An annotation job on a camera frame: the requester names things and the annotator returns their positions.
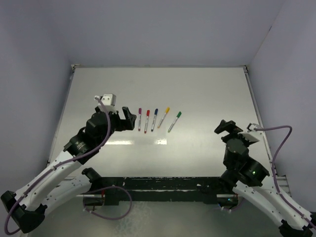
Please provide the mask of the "yellow marker pen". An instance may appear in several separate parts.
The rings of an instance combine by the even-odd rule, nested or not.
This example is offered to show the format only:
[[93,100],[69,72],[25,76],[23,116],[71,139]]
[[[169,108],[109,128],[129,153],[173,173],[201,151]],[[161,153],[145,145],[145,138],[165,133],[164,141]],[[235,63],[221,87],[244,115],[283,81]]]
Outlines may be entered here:
[[161,117],[161,119],[160,119],[160,121],[159,121],[159,123],[158,123],[157,128],[160,128],[160,127],[161,127],[161,125],[162,125],[162,123],[163,123],[163,121],[164,121],[164,119],[165,119],[166,115],[167,115],[167,113],[166,113],[166,112],[162,115],[162,117]]

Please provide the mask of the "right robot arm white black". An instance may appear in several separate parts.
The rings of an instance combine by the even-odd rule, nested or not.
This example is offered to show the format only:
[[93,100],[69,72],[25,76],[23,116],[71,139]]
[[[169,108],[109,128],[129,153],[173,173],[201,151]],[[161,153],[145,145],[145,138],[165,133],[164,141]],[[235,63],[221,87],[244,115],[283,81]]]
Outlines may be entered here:
[[316,214],[299,205],[277,182],[275,162],[271,170],[249,154],[249,147],[260,141],[269,128],[251,123],[244,132],[234,121],[221,120],[214,132],[227,132],[220,189],[234,192],[265,213],[283,237],[311,237],[316,229]]

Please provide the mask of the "magenta marker pen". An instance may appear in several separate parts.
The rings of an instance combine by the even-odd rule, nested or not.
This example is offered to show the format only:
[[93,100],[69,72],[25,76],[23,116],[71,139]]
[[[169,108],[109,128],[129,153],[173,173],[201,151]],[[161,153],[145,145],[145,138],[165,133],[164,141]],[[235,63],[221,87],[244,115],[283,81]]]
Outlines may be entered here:
[[141,131],[141,113],[138,115],[138,131]]

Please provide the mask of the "green marker pen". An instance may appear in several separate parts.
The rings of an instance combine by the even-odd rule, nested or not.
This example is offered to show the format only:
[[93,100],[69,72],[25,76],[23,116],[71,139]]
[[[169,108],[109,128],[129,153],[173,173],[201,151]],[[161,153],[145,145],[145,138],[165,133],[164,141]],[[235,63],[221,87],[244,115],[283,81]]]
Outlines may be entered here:
[[173,129],[173,127],[174,127],[175,123],[177,122],[177,120],[178,120],[178,117],[176,117],[175,120],[174,120],[174,121],[172,122],[172,124],[170,125],[170,127],[169,127],[169,129],[168,129],[168,133],[171,132],[171,130]]

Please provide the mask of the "blue marker pen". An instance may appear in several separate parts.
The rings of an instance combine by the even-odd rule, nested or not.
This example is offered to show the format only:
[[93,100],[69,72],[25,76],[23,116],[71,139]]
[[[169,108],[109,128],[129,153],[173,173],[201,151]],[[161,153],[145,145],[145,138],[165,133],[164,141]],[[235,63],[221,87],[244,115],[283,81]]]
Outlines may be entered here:
[[157,120],[157,114],[154,114],[153,123],[152,123],[152,126],[151,126],[151,132],[153,132],[153,130],[155,128],[156,120]]

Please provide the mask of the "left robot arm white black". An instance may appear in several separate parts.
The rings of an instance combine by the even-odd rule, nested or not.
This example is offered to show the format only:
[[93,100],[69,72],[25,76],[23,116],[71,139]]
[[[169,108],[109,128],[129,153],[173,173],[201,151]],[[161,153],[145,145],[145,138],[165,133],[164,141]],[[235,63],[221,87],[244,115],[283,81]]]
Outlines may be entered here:
[[4,222],[6,235],[25,234],[36,229],[46,215],[79,194],[95,194],[108,186],[93,168],[86,168],[69,183],[64,179],[81,168],[108,141],[114,132],[132,131],[137,116],[123,107],[125,118],[117,111],[100,107],[87,120],[85,127],[73,136],[60,154],[32,181],[19,190],[6,191],[0,199],[8,212]]

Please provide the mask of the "red marker pen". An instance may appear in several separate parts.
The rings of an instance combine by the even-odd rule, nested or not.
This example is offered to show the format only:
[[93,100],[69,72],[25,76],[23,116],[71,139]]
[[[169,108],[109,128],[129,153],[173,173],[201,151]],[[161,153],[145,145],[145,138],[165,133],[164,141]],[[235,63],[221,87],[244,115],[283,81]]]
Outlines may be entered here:
[[144,133],[147,133],[148,130],[148,123],[149,123],[149,115],[146,116],[146,120],[145,120],[145,126],[144,126]]

